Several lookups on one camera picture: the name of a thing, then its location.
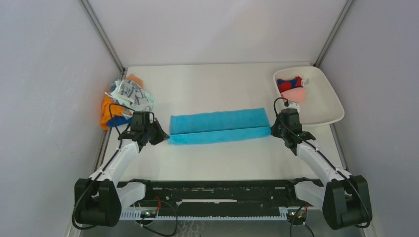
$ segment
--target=blue towel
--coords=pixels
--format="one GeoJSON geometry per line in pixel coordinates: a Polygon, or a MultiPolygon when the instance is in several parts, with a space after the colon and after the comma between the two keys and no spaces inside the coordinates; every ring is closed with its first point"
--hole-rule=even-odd
{"type": "Polygon", "coordinates": [[[169,144],[210,144],[270,135],[264,108],[170,117],[169,144]]]}

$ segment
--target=robotic arm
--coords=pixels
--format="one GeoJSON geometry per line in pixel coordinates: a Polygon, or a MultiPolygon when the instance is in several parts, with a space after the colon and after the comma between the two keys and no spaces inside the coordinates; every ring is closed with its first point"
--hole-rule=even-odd
{"type": "Polygon", "coordinates": [[[117,188],[122,174],[148,143],[156,145],[168,138],[151,112],[136,111],[132,116],[131,130],[120,134],[120,147],[111,159],[99,167],[88,179],[79,179],[74,185],[75,221],[81,224],[115,226],[121,211],[145,196],[145,184],[131,182],[117,188]]]}
{"type": "Polygon", "coordinates": [[[271,135],[282,138],[285,146],[305,161],[323,183],[323,187],[319,187],[306,178],[291,180],[290,194],[322,210],[326,222],[334,230],[365,222],[369,225],[373,215],[366,179],[361,175],[352,176],[330,162],[315,137],[302,131],[299,106],[296,103],[288,105],[288,102],[286,106],[288,108],[277,115],[271,135]]]}

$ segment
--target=orange cloth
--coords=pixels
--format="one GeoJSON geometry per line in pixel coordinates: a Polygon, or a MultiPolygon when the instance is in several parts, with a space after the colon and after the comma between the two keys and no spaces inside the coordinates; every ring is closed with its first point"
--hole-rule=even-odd
{"type": "MultiPolygon", "coordinates": [[[[125,80],[132,80],[135,83],[137,83],[141,88],[144,88],[144,82],[140,78],[138,78],[136,75],[131,74],[128,77],[125,78],[125,80]]],[[[109,114],[109,105],[115,103],[109,96],[105,95],[105,98],[103,99],[102,103],[102,118],[100,119],[100,126],[104,130],[108,130],[108,126],[106,126],[106,123],[111,120],[111,115],[109,114]]],[[[125,109],[121,106],[113,105],[111,106],[111,113],[112,116],[123,116],[122,112],[125,109]]]]}
{"type": "MultiPolygon", "coordinates": [[[[109,114],[109,105],[115,103],[109,96],[105,95],[105,98],[103,99],[102,103],[102,118],[100,119],[100,126],[104,130],[108,130],[108,126],[106,126],[106,123],[111,120],[111,115],[109,114]]],[[[111,113],[112,116],[122,116],[122,112],[125,109],[121,106],[113,105],[111,106],[111,113]]]]}

